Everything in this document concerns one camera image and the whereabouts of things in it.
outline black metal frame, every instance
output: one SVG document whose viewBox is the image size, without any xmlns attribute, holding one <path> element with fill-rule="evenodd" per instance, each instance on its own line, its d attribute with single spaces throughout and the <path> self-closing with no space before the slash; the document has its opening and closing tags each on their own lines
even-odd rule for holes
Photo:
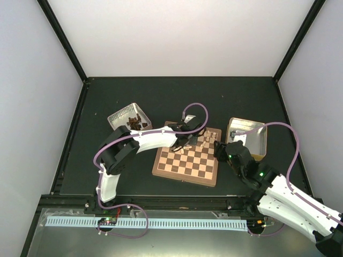
<svg viewBox="0 0 343 257">
<path fill-rule="evenodd" d="M 80 97 L 76 106 L 76 110 L 71 122 L 71 126 L 68 132 L 68 136 L 62 151 L 61 159 L 57 167 L 56 175 L 51 187 L 50 195 L 42 195 L 40 202 L 38 204 L 37 210 L 34 214 L 34 218 L 29 229 L 23 251 L 21 256 L 27 256 L 29 247 L 31 245 L 35 228 L 37 226 L 41 211 L 43 208 L 75 208 L 75 209 L 84 209 L 85 213 L 103 215 L 103 210 L 96 206 L 96 197 L 95 196 L 74 196 L 74 195 L 59 195 L 59 190 L 62 186 L 64 168 L 68 160 L 69 151 L 73 142 L 73 138 L 76 132 L 76 128 L 79 122 L 82 108 L 85 103 L 85 98 L 89 89 L 88 77 L 85 74 L 78 58 L 73 51 L 66 35 L 64 34 L 62 27 L 60 26 L 48 0 L 37 0 L 40 4 L 43 12 L 45 13 L 47 19 L 49 20 L 52 28 L 54 29 L 58 39 L 60 40 L 63 48 L 65 49 L 67 55 L 70 58 L 70 61 L 73 63 L 76 71 L 78 72 L 81 80 L 84 82 L 83 88 L 80 93 Z M 318 15 L 320 9 L 322 8 L 325 0 L 315 0 L 311 9 L 309 10 L 303 24 L 301 25 L 297 35 L 295 36 L 292 44 L 290 45 L 284 59 L 282 60 L 276 74 L 273 79 L 275 81 L 275 86 L 278 90 L 280 101 L 284 109 L 287 123 L 290 124 L 287 111 L 282 99 L 278 81 L 280 80 L 282 74 L 286 70 L 289 62 L 294 56 L 296 50 L 298 49 L 300 43 L 305 37 L 307 31 L 309 30 L 311 24 L 313 23 L 315 17 Z M 300 164 L 302 170 L 304 169 L 303 162 L 300 158 Z M 304 176 L 305 180 L 303 181 L 307 190 L 312 194 L 309 181 L 307 176 Z M 213 210 L 213 211 L 226 211 L 229 216 L 239 216 L 247 220 L 258 220 L 262 218 L 262 215 L 257 213 L 254 217 L 251 217 L 250 214 L 247 214 L 245 206 L 242 204 L 246 202 L 245 197 L 143 197 L 143 196 L 118 196 L 116 198 L 116 204 L 118 203 L 134 203 L 144 207 L 145 209 L 164 209 L 164 210 Z"/>
<path fill-rule="evenodd" d="M 45 13 L 47 19 L 49 20 L 52 28 L 54 29 L 59 41 L 61 42 L 64 50 L 66 51 L 66 53 L 68 54 L 70 61 L 72 62 L 72 64 L 75 67 L 75 70 L 77 71 L 77 73 L 80 76 L 80 79 L 85 82 L 87 81 L 87 75 L 85 74 L 78 58 L 76 57 L 76 54 L 73 50 L 73 48 L 71 47 L 66 35 L 64 34 L 64 31 L 62 29 L 62 27 L 60 26 L 48 0 L 37 0 L 37 2 L 40 4 L 43 12 Z"/>
<path fill-rule="evenodd" d="M 300 29 L 295 35 L 295 38 L 293 42 L 291 43 L 286 55 L 284 56 L 284 59 L 282 60 L 277 72 L 274 75 L 274 80 L 278 82 L 282 76 L 282 74 L 285 72 L 288 64 L 292 60 L 295 52 L 297 51 L 298 47 L 300 46 L 302 40 L 306 36 L 307 31 L 310 29 L 313 21 L 317 17 L 319 11 L 321 10 L 322 6 L 324 5 L 325 0 L 315 0 L 310 11 L 307 13 L 304 22 L 300 26 Z"/>
</svg>

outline dark green floor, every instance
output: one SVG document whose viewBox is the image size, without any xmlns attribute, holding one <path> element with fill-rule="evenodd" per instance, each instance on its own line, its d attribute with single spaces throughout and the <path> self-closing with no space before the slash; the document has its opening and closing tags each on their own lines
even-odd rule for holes
<svg viewBox="0 0 343 257">
<path fill-rule="evenodd" d="M 91 80 L 85 104 L 64 169 L 61 194 L 93 194 L 98 181 L 92 159 L 112 128 L 107 117 L 136 102 L 152 121 L 154 128 L 166 120 L 179 121 L 189 103 L 200 102 L 209 111 L 208 127 L 222 130 L 225 140 L 232 117 L 258 122 L 285 122 L 277 88 L 269 77 L 184 77 L 184 78 L 95 78 Z M 201 108 L 190 114 L 204 119 Z M 268 130 L 267 156 L 263 161 L 284 175 L 294 155 L 290 132 L 284 127 Z M 156 149 L 138 154 L 135 171 L 121 174 L 118 195 L 247 195 L 250 191 L 234 175 L 227 163 L 220 163 L 216 187 L 183 183 L 152 175 Z M 299 161 L 291 181 L 304 188 Z"/>
</svg>

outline white enclosure wall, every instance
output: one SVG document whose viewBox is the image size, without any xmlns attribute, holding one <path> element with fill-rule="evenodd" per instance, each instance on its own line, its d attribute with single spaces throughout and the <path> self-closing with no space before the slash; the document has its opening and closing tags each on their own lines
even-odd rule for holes
<svg viewBox="0 0 343 257">
<path fill-rule="evenodd" d="M 87 76 L 273 76 L 314 0 L 49 0 Z"/>
<path fill-rule="evenodd" d="M 280 80 L 315 196 L 343 211 L 343 1 L 326 1 Z"/>
<path fill-rule="evenodd" d="M 19 256 L 49 193 L 81 80 L 35 0 L 0 3 L 0 255 Z"/>
</svg>

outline metal tray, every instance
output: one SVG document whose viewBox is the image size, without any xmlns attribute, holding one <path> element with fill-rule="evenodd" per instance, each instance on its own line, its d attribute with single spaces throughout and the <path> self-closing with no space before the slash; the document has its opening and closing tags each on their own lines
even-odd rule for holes
<svg viewBox="0 0 343 257">
<path fill-rule="evenodd" d="M 124 107 L 120 111 L 112 114 L 107 118 L 113 130 L 116 130 L 119 126 L 125 125 L 129 130 L 130 126 L 127 124 L 129 118 L 135 118 L 137 114 L 141 117 L 141 123 L 147 123 L 146 127 L 142 127 L 141 130 L 151 130 L 152 124 L 142 109 L 136 103 L 131 103 L 128 106 Z"/>
<path fill-rule="evenodd" d="M 229 125 L 227 126 L 226 143 L 233 142 L 233 138 L 230 137 L 231 132 L 246 132 L 262 125 L 264 125 L 264 123 L 253 122 L 246 119 L 231 118 Z M 254 133 L 248 134 L 245 146 L 249 149 L 251 155 L 256 161 L 262 160 L 267 153 L 267 128 L 264 127 Z"/>
</svg>

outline wooden chessboard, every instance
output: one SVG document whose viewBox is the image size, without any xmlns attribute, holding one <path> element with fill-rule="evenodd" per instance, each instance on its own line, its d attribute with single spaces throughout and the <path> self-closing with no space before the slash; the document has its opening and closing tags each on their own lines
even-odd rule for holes
<svg viewBox="0 0 343 257">
<path fill-rule="evenodd" d="M 157 151 L 152 174 L 206 186 L 217 182 L 218 161 L 213 157 L 214 141 L 221 139 L 221 130 L 208 127 L 198 137 L 196 146 L 173 152 L 173 148 L 162 147 Z"/>
</svg>

